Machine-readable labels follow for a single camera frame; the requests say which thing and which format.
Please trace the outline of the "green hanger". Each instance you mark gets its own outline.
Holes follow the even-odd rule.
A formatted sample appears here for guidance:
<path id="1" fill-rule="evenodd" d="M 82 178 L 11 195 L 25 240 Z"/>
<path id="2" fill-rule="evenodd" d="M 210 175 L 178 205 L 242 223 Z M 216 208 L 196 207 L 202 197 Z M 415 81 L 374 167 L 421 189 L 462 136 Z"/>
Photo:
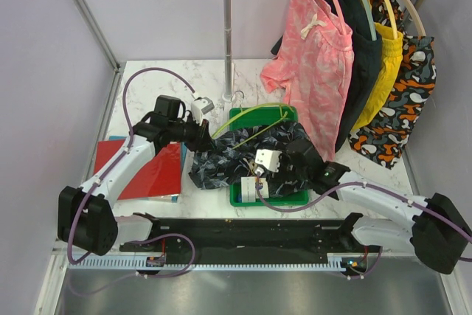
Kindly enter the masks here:
<path id="1" fill-rule="evenodd" d="M 298 123 L 297 110 L 286 103 L 262 103 L 251 107 L 231 108 L 228 120 L 212 135 L 218 150 L 236 150 L 257 140 L 267 132 L 280 131 L 289 122 Z"/>

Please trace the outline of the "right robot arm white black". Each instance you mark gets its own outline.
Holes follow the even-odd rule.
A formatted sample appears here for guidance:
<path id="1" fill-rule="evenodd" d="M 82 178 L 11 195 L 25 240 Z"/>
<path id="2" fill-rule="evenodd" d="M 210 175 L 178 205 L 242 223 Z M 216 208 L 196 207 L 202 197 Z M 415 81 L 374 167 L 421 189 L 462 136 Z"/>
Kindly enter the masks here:
<path id="1" fill-rule="evenodd" d="M 323 160 L 306 139 L 278 148 L 275 160 L 278 174 L 294 177 L 320 200 L 332 198 L 381 215 L 380 221 L 346 217 L 344 228 L 364 246 L 412 253 L 430 269 L 451 274 L 471 244 L 471 228 L 443 194 L 425 197 L 376 184 L 346 165 Z"/>

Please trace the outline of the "dark patterned shorts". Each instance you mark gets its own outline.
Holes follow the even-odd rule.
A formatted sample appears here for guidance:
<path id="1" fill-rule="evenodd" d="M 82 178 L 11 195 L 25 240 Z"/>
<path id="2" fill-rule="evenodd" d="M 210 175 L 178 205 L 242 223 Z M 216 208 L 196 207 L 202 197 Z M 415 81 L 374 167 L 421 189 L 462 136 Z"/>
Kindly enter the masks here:
<path id="1" fill-rule="evenodd" d="M 243 177 L 255 176 L 255 155 L 258 149 L 287 151 L 287 147 L 297 141 L 307 141 L 308 135 L 300 123 L 285 123 L 281 130 L 267 132 L 259 141 L 243 147 L 225 151 L 214 150 L 194 153 L 189 177 L 202 190 L 214 190 L 241 182 Z M 313 185 L 289 179 L 287 175 L 266 172 L 263 177 L 268 182 L 269 196 L 283 197 L 300 190 L 308 190 Z"/>

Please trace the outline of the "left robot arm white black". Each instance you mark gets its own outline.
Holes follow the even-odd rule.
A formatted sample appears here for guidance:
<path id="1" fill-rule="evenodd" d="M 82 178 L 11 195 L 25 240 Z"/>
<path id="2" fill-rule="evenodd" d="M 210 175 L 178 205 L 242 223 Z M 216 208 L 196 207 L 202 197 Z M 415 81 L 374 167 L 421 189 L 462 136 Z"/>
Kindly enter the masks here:
<path id="1" fill-rule="evenodd" d="M 213 110 L 208 97 L 196 97 L 190 110 L 176 98 L 160 95 L 155 107 L 133 125 L 120 149 L 79 187 L 64 187 L 58 196 L 58 238 L 67 253 L 78 247 L 103 256 L 113 246 L 146 241 L 153 228 L 150 217 L 117 217 L 112 208 L 134 176 L 170 143 L 188 150 L 214 148 L 205 114 Z"/>

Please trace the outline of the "white blue price tag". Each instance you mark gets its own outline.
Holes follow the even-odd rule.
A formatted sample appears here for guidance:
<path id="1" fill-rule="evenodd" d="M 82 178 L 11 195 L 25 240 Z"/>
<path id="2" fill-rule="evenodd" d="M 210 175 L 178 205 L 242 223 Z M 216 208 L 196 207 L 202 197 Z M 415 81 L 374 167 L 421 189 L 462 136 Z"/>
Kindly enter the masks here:
<path id="1" fill-rule="evenodd" d="M 260 189 L 258 191 L 260 195 L 264 199 L 269 198 L 268 183 L 266 181 L 266 178 L 259 179 L 259 187 Z M 243 177 L 241 179 L 241 201 L 243 203 L 254 203 L 258 201 L 256 178 L 254 176 Z"/>

